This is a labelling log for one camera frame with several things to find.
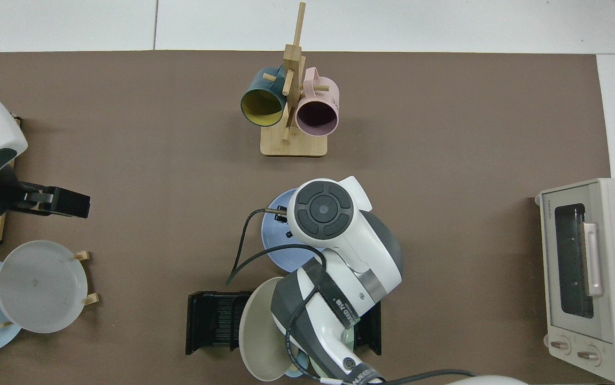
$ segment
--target wooden peg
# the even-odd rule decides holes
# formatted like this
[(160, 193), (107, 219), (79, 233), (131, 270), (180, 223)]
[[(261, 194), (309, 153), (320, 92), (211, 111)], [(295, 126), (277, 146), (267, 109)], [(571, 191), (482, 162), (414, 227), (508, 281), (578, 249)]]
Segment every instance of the wooden peg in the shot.
[(276, 81), (276, 76), (270, 75), (266, 72), (262, 74), (262, 78), (269, 81)]
[(298, 8), (298, 21), (295, 23), (295, 35), (293, 35), (293, 45), (300, 45), (300, 34), (302, 34), (302, 20), (305, 18), (305, 3), (300, 2)]
[(291, 144), (291, 126), (287, 125), (286, 129), (283, 130), (283, 138), (281, 139), (283, 144)]
[(293, 70), (290, 69), (286, 71), (286, 82), (283, 83), (283, 90), (281, 91), (281, 94), (283, 94), (283, 96), (288, 96), (288, 92), (291, 90), (292, 82), (293, 82)]
[(76, 253), (74, 256), (72, 256), (73, 259), (78, 260), (78, 261), (83, 261), (83, 260), (88, 260), (91, 259), (89, 258), (89, 252), (88, 251), (80, 251), (79, 253)]
[(90, 295), (87, 295), (87, 297), (82, 300), (82, 304), (84, 304), (84, 306), (86, 306), (86, 305), (90, 305), (90, 304), (95, 304), (98, 301), (99, 301), (98, 294), (92, 293)]

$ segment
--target metal band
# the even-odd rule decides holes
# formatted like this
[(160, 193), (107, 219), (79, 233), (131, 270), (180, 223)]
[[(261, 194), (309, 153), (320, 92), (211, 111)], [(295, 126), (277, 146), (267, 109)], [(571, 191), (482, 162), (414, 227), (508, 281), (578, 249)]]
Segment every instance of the metal band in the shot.
[[(310, 280), (312, 280), (312, 284), (317, 281), (324, 269), (315, 259), (307, 261), (302, 268), (305, 270)], [(359, 321), (359, 314), (357, 314), (351, 302), (348, 300), (348, 297), (344, 295), (329, 274), (324, 276), (324, 280), (322, 280), (319, 287), (319, 293), (322, 295), (322, 298), (324, 298), (326, 304), (329, 305), (333, 314), (336, 315), (338, 321), (341, 321), (341, 324), (346, 329), (349, 329)]]
[(381, 281), (378, 280), (371, 269), (365, 271), (364, 273), (354, 273), (354, 275), (356, 275), (359, 282), (369, 293), (369, 296), (373, 299), (374, 304), (379, 302), (386, 296), (386, 294), (388, 294), (386, 289), (381, 284)]

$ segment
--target wooden block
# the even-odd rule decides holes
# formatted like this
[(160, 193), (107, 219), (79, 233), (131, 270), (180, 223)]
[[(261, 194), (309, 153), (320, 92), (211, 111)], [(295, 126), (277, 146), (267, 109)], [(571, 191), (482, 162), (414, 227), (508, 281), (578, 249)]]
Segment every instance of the wooden block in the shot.
[[(302, 73), (300, 72), (300, 58), (302, 57), (302, 48), (299, 45), (286, 44), (286, 49), (283, 51), (283, 67), (288, 70), (292, 70), (293, 74), (298, 73), (300, 78)], [(288, 107), (298, 107), (298, 101), (300, 100), (300, 81), (291, 81), (291, 87), (288, 90)]]
[(87, 295), (87, 297), (82, 300), (82, 303), (84, 304), (84, 306), (86, 306), (90, 304), (95, 304), (98, 301), (99, 301), (98, 294), (92, 293), (90, 295)]
[(309, 136), (295, 127), (294, 120), (290, 125), (289, 143), (286, 144), (284, 134), (290, 112), (288, 106), (283, 110), (281, 121), (270, 127), (260, 128), (260, 152), (265, 156), (305, 156), (319, 157), (326, 155), (326, 136)]
[(88, 251), (80, 251), (79, 253), (76, 253), (74, 256), (72, 256), (72, 258), (74, 258), (75, 260), (78, 260), (78, 261), (83, 261), (83, 260), (91, 259), (91, 258), (89, 258), (89, 252)]

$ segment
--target wooden base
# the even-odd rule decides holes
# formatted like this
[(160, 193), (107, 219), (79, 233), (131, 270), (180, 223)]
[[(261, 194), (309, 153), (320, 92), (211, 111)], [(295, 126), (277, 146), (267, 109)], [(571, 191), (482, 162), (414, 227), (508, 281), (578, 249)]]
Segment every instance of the wooden base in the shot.
[(280, 122), (270, 127), (261, 127), (260, 152), (264, 156), (305, 156), (317, 158), (326, 155), (326, 136), (309, 136), (295, 124), (287, 127), (288, 111), (283, 112)]

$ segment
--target black cable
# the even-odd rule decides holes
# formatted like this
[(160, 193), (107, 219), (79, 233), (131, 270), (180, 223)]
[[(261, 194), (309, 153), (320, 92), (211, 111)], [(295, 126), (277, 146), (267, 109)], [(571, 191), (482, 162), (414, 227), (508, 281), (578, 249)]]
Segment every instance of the black cable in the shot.
[(233, 262), (233, 267), (231, 268), (231, 272), (233, 273), (234, 270), (236, 270), (236, 266), (238, 265), (238, 261), (239, 259), (241, 259), (241, 250), (243, 249), (243, 240), (246, 239), (246, 230), (248, 229), (248, 224), (251, 221), (251, 218), (254, 217), (254, 215), (259, 214), (260, 212), (265, 212), (266, 209), (263, 208), (259, 208), (257, 210), (254, 210), (253, 212), (251, 212), (250, 215), (248, 215), (248, 218), (246, 218), (246, 224), (243, 225), (243, 231), (241, 232), (241, 241), (238, 243), (238, 251), (236, 253), (236, 260)]
[(440, 369), (437, 371), (427, 371), (425, 373), (419, 373), (419, 374), (411, 375), (409, 377), (399, 378), (397, 380), (386, 381), (383, 383), (385, 383), (386, 385), (402, 385), (403, 383), (424, 380), (425, 378), (436, 377), (438, 375), (464, 375), (466, 377), (476, 377), (477, 376), (476, 373), (473, 373), (470, 371), (464, 371), (461, 369)]

